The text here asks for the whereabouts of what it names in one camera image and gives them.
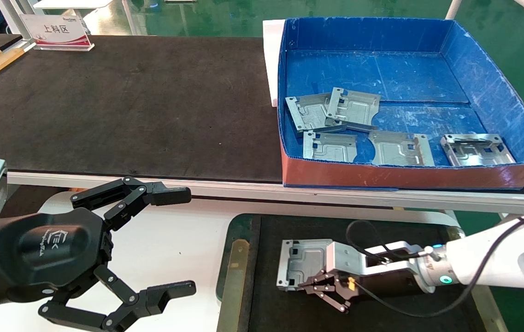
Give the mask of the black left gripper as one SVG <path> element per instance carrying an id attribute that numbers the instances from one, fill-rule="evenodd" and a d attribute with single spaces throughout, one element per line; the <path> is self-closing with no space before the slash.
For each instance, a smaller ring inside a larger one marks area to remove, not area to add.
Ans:
<path id="1" fill-rule="evenodd" d="M 173 282 L 134 292 L 105 266 L 112 259 L 110 231 L 118 231 L 147 206 L 191 199 L 188 187 L 124 177 L 74 194 L 72 211 L 1 218 L 0 304 L 30 303 L 55 294 L 38 314 L 89 332 L 125 332 L 139 319 L 162 314 L 169 301 L 196 294 L 196 284 Z M 91 212 L 113 203 L 104 221 Z M 121 300 L 115 311 L 105 315 L 67 306 L 97 280 Z"/>

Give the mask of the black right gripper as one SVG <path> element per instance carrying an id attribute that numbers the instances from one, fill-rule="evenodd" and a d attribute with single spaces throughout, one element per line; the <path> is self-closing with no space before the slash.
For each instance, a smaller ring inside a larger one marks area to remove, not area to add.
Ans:
<path id="1" fill-rule="evenodd" d="M 416 282 L 415 275 L 407 270 L 369 277 L 355 274 L 349 276 L 378 297 L 417 296 L 425 293 Z M 349 305 L 336 292 L 336 277 L 337 275 L 333 273 L 319 273 L 300 283 L 298 290 L 305 290 L 306 294 L 317 296 L 340 313 L 346 314 Z"/>

